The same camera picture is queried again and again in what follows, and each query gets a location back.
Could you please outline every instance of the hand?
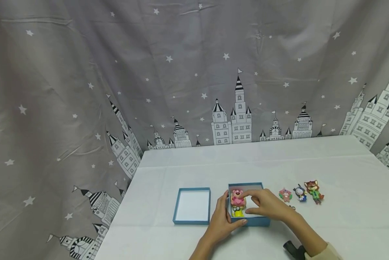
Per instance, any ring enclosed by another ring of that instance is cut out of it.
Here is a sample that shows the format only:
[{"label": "hand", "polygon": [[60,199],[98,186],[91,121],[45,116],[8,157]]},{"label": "hand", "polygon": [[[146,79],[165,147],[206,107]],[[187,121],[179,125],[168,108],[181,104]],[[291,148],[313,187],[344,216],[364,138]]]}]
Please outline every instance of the hand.
[{"label": "hand", "polygon": [[247,223],[246,219],[241,219],[231,223],[231,216],[226,208],[227,196],[228,191],[225,191],[225,193],[218,199],[216,209],[210,219],[208,229],[203,235],[203,239],[212,245],[224,240],[232,231]]},{"label": "hand", "polygon": [[288,207],[286,203],[282,202],[269,189],[247,190],[239,198],[246,196],[252,196],[252,201],[258,206],[258,208],[248,208],[245,211],[247,214],[262,215],[283,222],[287,217],[296,214],[296,211]]}]

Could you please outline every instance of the gray curtain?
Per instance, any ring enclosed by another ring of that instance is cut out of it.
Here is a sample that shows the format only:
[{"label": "gray curtain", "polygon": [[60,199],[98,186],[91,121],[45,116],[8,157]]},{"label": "gray curtain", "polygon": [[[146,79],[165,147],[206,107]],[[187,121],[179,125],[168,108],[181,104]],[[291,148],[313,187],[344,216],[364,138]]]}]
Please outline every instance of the gray curtain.
[{"label": "gray curtain", "polygon": [[338,134],[389,168],[389,0],[0,0],[0,259],[94,259],[144,150]]}]

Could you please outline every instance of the small figurine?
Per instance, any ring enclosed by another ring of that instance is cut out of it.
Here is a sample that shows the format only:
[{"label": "small figurine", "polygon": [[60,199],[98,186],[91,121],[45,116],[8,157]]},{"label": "small figurine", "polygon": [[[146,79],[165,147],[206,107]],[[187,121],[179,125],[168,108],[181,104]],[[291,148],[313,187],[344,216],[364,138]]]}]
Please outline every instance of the small figurine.
[{"label": "small figurine", "polygon": [[280,198],[284,200],[284,202],[290,202],[293,195],[290,191],[286,190],[286,188],[283,188],[281,191],[278,192]]},{"label": "small figurine", "polygon": [[245,198],[239,199],[239,195],[242,194],[242,190],[233,190],[231,194],[231,206],[233,217],[244,217],[242,210],[245,208],[247,202]]},{"label": "small figurine", "polygon": [[317,180],[305,182],[304,186],[306,187],[307,192],[310,195],[312,195],[313,200],[315,201],[316,205],[322,205],[321,200],[323,200],[324,195],[320,194],[320,192],[319,192],[319,186],[317,184]]},{"label": "small figurine", "polygon": [[300,184],[298,184],[298,187],[294,188],[293,191],[296,192],[296,195],[299,197],[299,202],[307,201],[307,191],[302,186],[300,186]]}]

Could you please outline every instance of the blue box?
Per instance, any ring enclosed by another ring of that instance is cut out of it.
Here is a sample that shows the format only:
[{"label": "blue box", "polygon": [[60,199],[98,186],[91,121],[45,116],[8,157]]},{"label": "blue box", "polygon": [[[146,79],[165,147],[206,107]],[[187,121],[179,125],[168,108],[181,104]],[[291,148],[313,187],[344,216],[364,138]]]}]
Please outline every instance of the blue box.
[{"label": "blue box", "polygon": [[234,183],[234,184],[228,184],[228,191],[229,191],[229,200],[228,200],[228,206],[227,210],[229,211],[229,214],[231,216],[232,223],[235,221],[238,221],[240,219],[247,219],[248,223],[245,226],[249,227],[268,227],[270,226],[270,219],[268,217],[263,217],[259,215],[253,215],[253,214],[245,214],[245,209],[247,208],[254,208],[257,207],[255,203],[251,200],[251,197],[246,197],[247,205],[245,209],[242,211],[244,214],[244,217],[234,217],[232,213],[234,213],[232,206],[231,206],[231,194],[233,190],[257,190],[257,189],[264,189],[261,182],[255,182],[255,183]]},{"label": "blue box", "polygon": [[173,222],[178,225],[208,225],[210,188],[180,188]]}]

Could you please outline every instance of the white tablecloth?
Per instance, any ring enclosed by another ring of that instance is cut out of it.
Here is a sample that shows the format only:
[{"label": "white tablecloth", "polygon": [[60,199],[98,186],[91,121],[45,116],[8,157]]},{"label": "white tablecloth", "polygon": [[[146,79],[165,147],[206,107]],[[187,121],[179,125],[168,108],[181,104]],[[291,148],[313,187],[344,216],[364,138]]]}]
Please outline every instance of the white tablecloth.
[{"label": "white tablecloth", "polygon": [[[179,188],[210,187],[213,212],[228,183],[277,194],[315,179],[323,204],[290,205],[345,259],[389,259],[389,171],[353,136],[333,136],[145,152],[96,260],[188,259],[206,226],[173,224]],[[213,259],[290,259],[288,240],[299,246],[277,221],[244,227]]]}]

